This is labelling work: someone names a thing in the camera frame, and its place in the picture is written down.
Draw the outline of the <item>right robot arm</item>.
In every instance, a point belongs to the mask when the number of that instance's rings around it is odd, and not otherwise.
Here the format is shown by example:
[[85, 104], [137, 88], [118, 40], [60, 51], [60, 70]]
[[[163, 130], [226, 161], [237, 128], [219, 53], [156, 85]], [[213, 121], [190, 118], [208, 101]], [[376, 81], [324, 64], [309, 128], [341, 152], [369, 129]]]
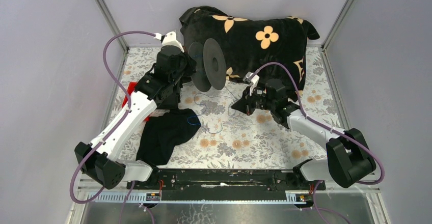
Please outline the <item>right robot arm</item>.
[[306, 136], [325, 149], [326, 159], [306, 160], [293, 168], [292, 182], [296, 188], [305, 189], [314, 181], [334, 181], [349, 188], [376, 170], [376, 162], [365, 151], [367, 144], [359, 130], [333, 129], [312, 122], [302, 114], [299, 105], [289, 101], [292, 91], [292, 86], [270, 79], [262, 87], [248, 86], [231, 107], [248, 116], [257, 109], [267, 110], [277, 124]]

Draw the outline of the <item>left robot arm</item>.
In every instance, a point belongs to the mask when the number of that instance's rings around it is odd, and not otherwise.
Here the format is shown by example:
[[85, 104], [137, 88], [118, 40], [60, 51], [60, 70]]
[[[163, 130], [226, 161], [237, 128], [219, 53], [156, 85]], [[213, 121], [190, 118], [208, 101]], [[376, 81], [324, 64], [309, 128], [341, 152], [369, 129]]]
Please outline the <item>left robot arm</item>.
[[120, 182], [138, 181], [146, 189], [157, 185], [153, 168], [141, 160], [121, 160], [120, 152], [137, 127], [167, 98], [178, 95], [181, 80], [195, 70], [195, 62], [182, 47], [161, 48], [151, 70], [139, 80], [127, 104], [89, 143], [80, 142], [74, 149], [79, 170], [105, 189]]

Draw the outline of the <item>grey perforated spool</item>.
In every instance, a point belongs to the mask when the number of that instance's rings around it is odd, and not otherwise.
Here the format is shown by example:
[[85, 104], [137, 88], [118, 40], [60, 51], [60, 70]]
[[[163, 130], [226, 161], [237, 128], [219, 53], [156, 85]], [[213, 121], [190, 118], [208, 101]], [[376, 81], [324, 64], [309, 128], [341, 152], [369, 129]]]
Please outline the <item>grey perforated spool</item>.
[[192, 82], [201, 92], [210, 88], [221, 90], [226, 83], [226, 61], [218, 42], [209, 38], [205, 43], [193, 42], [188, 55], [196, 62]]

